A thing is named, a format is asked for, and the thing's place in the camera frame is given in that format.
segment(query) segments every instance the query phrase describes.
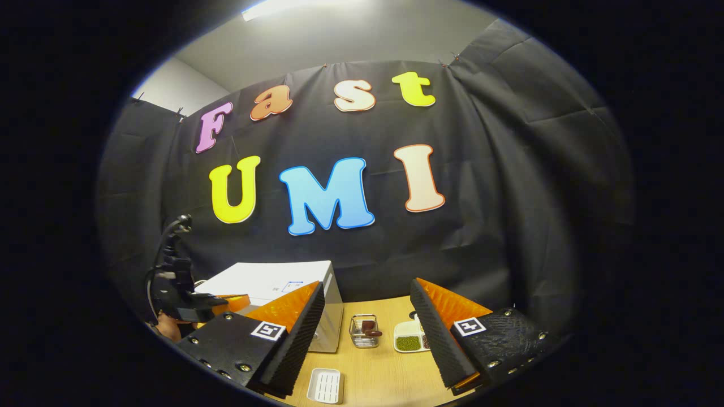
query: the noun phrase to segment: white box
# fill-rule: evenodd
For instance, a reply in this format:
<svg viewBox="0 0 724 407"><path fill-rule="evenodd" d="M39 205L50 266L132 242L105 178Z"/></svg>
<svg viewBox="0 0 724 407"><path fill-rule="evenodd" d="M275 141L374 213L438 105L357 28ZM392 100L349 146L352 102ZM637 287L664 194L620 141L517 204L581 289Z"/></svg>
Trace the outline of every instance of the white box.
<svg viewBox="0 0 724 407"><path fill-rule="evenodd" d="M251 304L238 312L246 315L315 281L324 283L324 311L309 351L336 352L340 343L343 305L332 262L329 260L303 263L236 263L200 284L195 291L214 295L248 294Z"/></svg>

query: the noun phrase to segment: blue letter m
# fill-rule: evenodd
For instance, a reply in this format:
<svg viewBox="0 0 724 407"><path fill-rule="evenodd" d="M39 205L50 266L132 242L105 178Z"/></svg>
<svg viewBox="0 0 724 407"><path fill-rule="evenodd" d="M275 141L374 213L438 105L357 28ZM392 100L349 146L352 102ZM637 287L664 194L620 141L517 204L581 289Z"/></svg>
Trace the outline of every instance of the blue letter m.
<svg viewBox="0 0 724 407"><path fill-rule="evenodd" d="M326 188L322 188L307 167L282 171L279 180L287 184L292 209L289 233L297 236L314 232L314 223L307 219L307 208L319 225L328 230L332 226L337 202L340 203L337 226L350 229L372 225L374 215L367 210L362 187L362 170L365 166L366 162L357 157L337 161Z"/></svg>

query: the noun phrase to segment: orange object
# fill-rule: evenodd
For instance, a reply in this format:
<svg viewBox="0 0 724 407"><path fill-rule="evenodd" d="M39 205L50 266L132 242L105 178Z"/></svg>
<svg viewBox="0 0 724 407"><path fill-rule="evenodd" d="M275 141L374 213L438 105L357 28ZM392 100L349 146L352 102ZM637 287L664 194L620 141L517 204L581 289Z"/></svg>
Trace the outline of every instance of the orange object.
<svg viewBox="0 0 724 407"><path fill-rule="evenodd" d="M456 389L461 389L464 385L467 385L468 383L472 382L473 380L477 379L478 377L480 377L480 372L475 372L470 377L468 377L467 379L464 379L463 381L459 382L458 384L456 384L453 387Z"/></svg>
<svg viewBox="0 0 724 407"><path fill-rule="evenodd" d="M307 305L309 298L312 296L312 293L314 293L314 289L318 284L319 281L315 281L304 287L299 287L291 293L260 306L246 314L246 316L259 321L284 325L287 327L287 332L291 332L294 323L296 323L297 318L299 318L299 314L301 314Z"/></svg>
<svg viewBox="0 0 724 407"><path fill-rule="evenodd" d="M249 295L246 294L217 295L217 297L225 299L228 303L211 307L211 312L213 312L214 315L221 315L224 312L238 312L248 307L251 303Z"/></svg>
<svg viewBox="0 0 724 407"><path fill-rule="evenodd" d="M417 282L420 283L420 286L422 286L425 290L427 296L430 297L430 301L432 301L435 311L437 311L437 314L440 316L442 323L445 324L448 331L455 321L492 313L491 310L476 303L475 301L468 300L467 298L455 294L446 288L442 288L437 284L433 284L421 278L418 278Z"/></svg>

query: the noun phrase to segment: wooden table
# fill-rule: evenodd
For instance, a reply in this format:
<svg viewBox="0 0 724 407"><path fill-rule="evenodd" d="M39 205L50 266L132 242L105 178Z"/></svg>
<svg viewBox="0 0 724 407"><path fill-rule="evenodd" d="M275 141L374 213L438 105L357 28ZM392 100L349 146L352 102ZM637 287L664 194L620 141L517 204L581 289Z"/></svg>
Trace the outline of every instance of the wooden table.
<svg viewBox="0 0 724 407"><path fill-rule="evenodd" d="M457 397L442 384L432 353L399 353L392 347L395 325L410 321L414 311L410 296L378 301L345 303L336 353L309 352L294 386L294 394L282 400L293 406L331 406L307 398L312 369L324 367L342 372L343 406L438 406ZM375 314L383 335L376 348L355 348L349 335L354 314Z"/></svg>

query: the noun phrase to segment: white divided container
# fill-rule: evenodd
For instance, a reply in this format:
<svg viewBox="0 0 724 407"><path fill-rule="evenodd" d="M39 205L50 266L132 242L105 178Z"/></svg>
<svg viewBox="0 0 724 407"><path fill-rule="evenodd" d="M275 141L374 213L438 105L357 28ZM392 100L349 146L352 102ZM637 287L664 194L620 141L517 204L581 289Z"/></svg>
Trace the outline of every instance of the white divided container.
<svg viewBox="0 0 724 407"><path fill-rule="evenodd" d="M342 373L336 369L316 368L309 378L307 398L320 403L342 402Z"/></svg>
<svg viewBox="0 0 724 407"><path fill-rule="evenodd" d="M424 340L422 337L425 335L425 332L422 331L420 328L420 321L415 318L415 321L408 321L408 322L401 322L395 326L395 332L392 336L392 347L395 348L397 352L401 353L412 353L412 352L424 352L429 351L429 348L424 347ZM402 351L397 347L397 339L399 337L416 337L417 340L420 341L420 348L416 349L414 351Z"/></svg>

